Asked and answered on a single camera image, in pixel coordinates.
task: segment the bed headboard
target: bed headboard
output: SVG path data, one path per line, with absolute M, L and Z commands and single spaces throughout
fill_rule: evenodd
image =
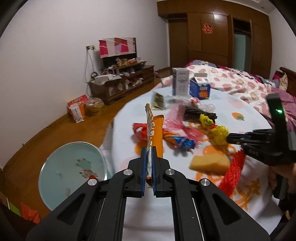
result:
M 288 77 L 287 92 L 292 96 L 296 96 L 296 72 L 284 67 L 280 67 L 280 70 L 285 72 Z M 283 76 L 283 74 L 280 71 L 276 71 L 276 74 L 280 77 Z

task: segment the wall outlet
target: wall outlet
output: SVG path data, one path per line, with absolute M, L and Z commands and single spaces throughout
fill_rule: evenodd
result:
M 94 45 L 89 45 L 86 47 L 86 50 L 95 50 L 96 47 Z

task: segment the yellow sponge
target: yellow sponge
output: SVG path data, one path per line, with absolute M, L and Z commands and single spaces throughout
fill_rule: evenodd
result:
M 212 172 L 218 175 L 225 174 L 230 166 L 227 156 L 210 154 L 205 156 L 194 156 L 189 169 L 198 172 Z

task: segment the round table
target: round table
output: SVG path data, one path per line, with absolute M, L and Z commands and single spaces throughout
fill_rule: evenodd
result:
M 172 87 L 157 89 L 163 95 L 171 95 Z M 127 168 L 128 162 L 138 157 L 142 143 L 133 134 L 133 123 L 146 123 L 145 104 L 151 102 L 153 91 L 147 92 L 127 103 L 114 119 L 112 162 L 115 172 Z M 268 129 L 270 125 L 255 109 L 240 99 L 212 89 L 209 100 L 203 104 L 213 104 L 217 113 L 217 125 L 224 125 L 229 132 L 244 133 L 254 129 Z M 153 110 L 154 115 L 168 115 L 169 110 Z M 209 178 L 216 185 L 221 176 L 202 174 L 189 170 L 194 155 L 219 153 L 217 146 L 210 142 L 202 144 L 192 152 L 172 149 L 163 141 L 163 158 L 169 160 L 171 168 L 182 172 L 187 178 L 199 180 Z M 239 150 L 232 145 L 229 149 Z M 268 186 L 267 166 L 247 157 L 241 179 L 232 199 L 255 219 L 268 233 L 279 223 L 282 213 L 271 201 L 272 190 Z M 145 190 L 141 199 L 128 198 L 124 221 L 123 240 L 174 240 L 173 216 L 170 198 L 155 198 L 152 189 Z

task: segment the silver screw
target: silver screw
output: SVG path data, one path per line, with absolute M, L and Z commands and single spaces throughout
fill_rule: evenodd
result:
M 126 176 L 129 176 L 129 175 L 132 175 L 133 174 L 133 171 L 131 169 L 125 169 L 123 171 L 123 174 L 126 175 Z
M 210 185 L 210 181 L 208 179 L 202 179 L 200 181 L 200 184 L 203 185 L 203 186 L 209 186 Z
M 175 170 L 173 170 L 173 169 L 166 169 L 166 170 L 165 170 L 165 173 L 166 173 L 167 175 L 174 175 L 174 174 L 175 174 Z
M 88 181 L 87 181 L 87 184 L 88 185 L 90 185 L 90 186 L 94 186 L 94 185 L 96 185 L 96 183 L 97 183 L 98 181 L 96 180 L 96 179 L 89 179 Z

